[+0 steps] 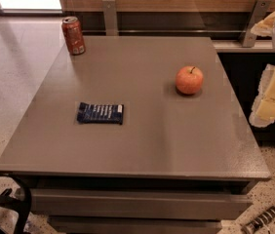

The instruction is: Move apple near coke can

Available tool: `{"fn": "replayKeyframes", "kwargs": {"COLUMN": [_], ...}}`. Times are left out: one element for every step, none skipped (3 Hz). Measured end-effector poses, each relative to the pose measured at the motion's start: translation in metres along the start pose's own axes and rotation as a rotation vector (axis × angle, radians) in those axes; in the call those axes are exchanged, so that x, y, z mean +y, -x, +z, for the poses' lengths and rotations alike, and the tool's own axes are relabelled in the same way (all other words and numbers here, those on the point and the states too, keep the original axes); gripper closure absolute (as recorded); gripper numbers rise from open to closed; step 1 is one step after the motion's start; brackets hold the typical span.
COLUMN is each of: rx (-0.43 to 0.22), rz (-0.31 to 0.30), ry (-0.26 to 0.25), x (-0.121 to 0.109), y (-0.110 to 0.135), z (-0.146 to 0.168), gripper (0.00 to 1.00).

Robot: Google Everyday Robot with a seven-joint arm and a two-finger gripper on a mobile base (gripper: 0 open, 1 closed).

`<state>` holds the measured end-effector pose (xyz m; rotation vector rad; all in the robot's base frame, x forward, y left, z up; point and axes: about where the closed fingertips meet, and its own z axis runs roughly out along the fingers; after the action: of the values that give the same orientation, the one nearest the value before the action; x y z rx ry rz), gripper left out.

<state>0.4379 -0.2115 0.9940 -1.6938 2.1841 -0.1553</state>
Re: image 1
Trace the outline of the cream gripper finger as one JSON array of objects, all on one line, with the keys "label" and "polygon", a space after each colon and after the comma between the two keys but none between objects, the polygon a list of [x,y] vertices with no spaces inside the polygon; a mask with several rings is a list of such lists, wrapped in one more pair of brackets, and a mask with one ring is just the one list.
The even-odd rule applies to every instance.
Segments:
[{"label": "cream gripper finger", "polygon": [[274,23],[275,23],[275,11],[270,15],[268,15],[266,18],[256,23],[252,27],[251,33],[256,36],[271,37]]},{"label": "cream gripper finger", "polygon": [[266,128],[275,122],[275,65],[266,65],[257,90],[249,122],[254,127]]}]

